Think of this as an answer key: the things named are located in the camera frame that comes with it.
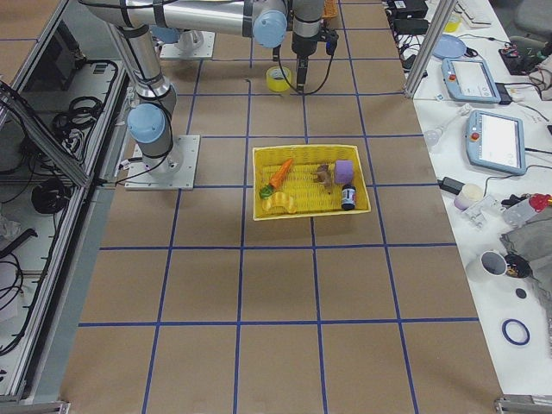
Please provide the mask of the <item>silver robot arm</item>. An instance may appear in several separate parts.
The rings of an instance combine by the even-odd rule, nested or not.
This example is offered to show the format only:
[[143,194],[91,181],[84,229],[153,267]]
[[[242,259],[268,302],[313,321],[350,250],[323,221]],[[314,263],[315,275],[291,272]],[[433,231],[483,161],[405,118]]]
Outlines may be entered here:
[[198,160],[198,136],[177,136],[172,131],[177,92],[161,68],[152,27],[242,36],[272,49],[291,31],[300,88],[308,59],[325,39],[322,1],[86,1],[84,5],[107,24],[134,82],[138,104],[128,114],[127,130],[141,151],[142,169],[123,182],[133,190],[189,189]]
[[182,51],[196,49],[204,43],[202,32],[197,30],[151,26],[150,31],[158,41],[165,45],[174,45]]

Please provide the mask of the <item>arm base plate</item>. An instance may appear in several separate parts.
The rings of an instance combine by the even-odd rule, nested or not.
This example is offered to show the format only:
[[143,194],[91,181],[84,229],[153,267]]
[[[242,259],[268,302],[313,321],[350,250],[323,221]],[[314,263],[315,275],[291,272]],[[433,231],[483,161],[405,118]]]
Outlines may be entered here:
[[163,163],[153,168],[154,161],[146,158],[129,167],[130,179],[123,184],[130,191],[170,191],[181,189],[191,191],[194,188],[200,147],[199,135],[177,135],[173,139],[172,152]]
[[210,60],[214,53],[216,35],[207,31],[183,31],[175,43],[164,43],[162,60]]

